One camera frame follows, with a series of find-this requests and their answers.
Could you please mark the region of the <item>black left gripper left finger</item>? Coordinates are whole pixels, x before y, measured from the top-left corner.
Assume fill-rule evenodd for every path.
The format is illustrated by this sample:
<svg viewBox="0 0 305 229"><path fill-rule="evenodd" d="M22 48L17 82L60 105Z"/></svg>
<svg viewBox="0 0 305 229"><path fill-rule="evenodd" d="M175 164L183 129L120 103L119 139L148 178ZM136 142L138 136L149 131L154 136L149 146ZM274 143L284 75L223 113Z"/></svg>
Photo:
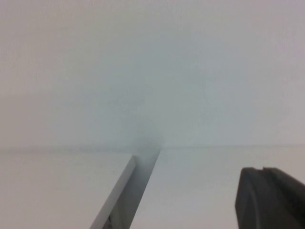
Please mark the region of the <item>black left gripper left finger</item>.
<svg viewBox="0 0 305 229"><path fill-rule="evenodd" d="M251 167L241 170L235 211L240 229L285 228L285 210L274 183L263 170Z"/></svg>

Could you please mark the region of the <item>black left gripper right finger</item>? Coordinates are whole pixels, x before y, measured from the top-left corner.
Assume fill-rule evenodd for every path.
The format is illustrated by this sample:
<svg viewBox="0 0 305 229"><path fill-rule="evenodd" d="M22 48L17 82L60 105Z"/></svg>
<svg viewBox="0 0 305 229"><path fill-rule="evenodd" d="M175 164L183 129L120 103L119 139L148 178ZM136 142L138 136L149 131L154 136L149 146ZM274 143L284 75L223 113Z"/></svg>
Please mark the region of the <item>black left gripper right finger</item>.
<svg viewBox="0 0 305 229"><path fill-rule="evenodd" d="M288 213L305 228L305 185L276 167L264 167L271 179L279 201Z"/></svg>

